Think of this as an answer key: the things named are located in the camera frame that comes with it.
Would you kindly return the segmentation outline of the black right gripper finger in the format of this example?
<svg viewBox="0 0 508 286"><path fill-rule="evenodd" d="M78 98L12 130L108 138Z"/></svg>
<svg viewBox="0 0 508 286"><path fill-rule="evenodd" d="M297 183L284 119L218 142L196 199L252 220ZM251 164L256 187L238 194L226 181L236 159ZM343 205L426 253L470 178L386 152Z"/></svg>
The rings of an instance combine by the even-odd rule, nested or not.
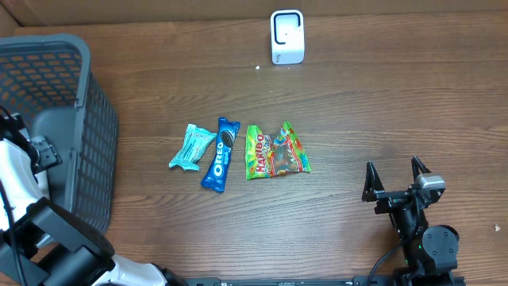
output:
<svg viewBox="0 0 508 286"><path fill-rule="evenodd" d="M427 177L431 173L417 156L411 159L411 167L414 181L419 181L419 176Z"/></svg>
<svg viewBox="0 0 508 286"><path fill-rule="evenodd" d="M377 199L379 194L384 193L384 186L379 178L373 162L367 162L366 179L364 184L363 198Z"/></svg>

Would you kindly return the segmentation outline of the green Haribo gummy bag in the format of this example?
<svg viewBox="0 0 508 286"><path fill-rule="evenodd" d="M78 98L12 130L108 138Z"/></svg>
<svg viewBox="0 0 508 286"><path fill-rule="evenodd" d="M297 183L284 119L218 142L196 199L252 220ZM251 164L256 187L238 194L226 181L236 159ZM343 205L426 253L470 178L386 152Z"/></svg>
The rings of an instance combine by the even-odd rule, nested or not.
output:
<svg viewBox="0 0 508 286"><path fill-rule="evenodd" d="M278 133L265 134L248 126L245 146L246 180L293 172L311 172L311 164L292 125L285 121Z"/></svg>

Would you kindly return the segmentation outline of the teal snack packet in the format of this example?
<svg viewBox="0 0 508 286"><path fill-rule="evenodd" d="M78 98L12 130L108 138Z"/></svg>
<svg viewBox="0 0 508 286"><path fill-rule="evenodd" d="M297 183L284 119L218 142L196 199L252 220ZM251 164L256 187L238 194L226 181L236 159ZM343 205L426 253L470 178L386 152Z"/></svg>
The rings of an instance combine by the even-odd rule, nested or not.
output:
<svg viewBox="0 0 508 286"><path fill-rule="evenodd" d="M216 138L217 134L197 127L194 124L188 124L183 139L182 148L175 154L168 164L169 168L179 166L184 171L199 171L197 162L205 154L210 143Z"/></svg>

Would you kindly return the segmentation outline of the blue Oreo cookie pack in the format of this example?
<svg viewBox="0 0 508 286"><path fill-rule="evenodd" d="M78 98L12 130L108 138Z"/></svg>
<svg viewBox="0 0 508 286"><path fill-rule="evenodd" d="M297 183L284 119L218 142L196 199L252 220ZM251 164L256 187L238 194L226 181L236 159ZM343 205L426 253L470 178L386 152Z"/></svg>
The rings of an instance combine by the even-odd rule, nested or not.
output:
<svg viewBox="0 0 508 286"><path fill-rule="evenodd" d="M220 117L218 127L219 130L215 140L215 156L201 181L201 186L222 193L225 190L233 145L241 124Z"/></svg>

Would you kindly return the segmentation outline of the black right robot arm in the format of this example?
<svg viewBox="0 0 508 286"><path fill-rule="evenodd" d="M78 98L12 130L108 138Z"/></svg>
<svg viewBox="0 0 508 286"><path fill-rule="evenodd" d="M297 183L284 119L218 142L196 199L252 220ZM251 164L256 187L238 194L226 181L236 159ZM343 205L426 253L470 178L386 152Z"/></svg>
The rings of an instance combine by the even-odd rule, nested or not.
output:
<svg viewBox="0 0 508 286"><path fill-rule="evenodd" d="M411 167L414 182L405 191L385 191L374 164L366 165L366 179L362 200L375 202L375 213L388 214L396 230L399 243L372 267L358 285L415 285L464 286L462 276L454 277L460 236L447 225L430 226L424 213L429 205L437 203L445 192L441 175L431 172L418 157ZM403 251L406 266L389 276L376 274L379 266L398 250Z"/></svg>

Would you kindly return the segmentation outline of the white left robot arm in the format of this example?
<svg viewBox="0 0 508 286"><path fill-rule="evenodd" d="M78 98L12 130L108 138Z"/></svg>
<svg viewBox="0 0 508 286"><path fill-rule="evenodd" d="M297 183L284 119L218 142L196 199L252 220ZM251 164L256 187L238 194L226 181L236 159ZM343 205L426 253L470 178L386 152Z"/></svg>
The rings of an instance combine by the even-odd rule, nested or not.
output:
<svg viewBox="0 0 508 286"><path fill-rule="evenodd" d="M1 271L21 285L184 285L170 269L117 255L95 228L44 196L36 175L44 141L1 116Z"/></svg>

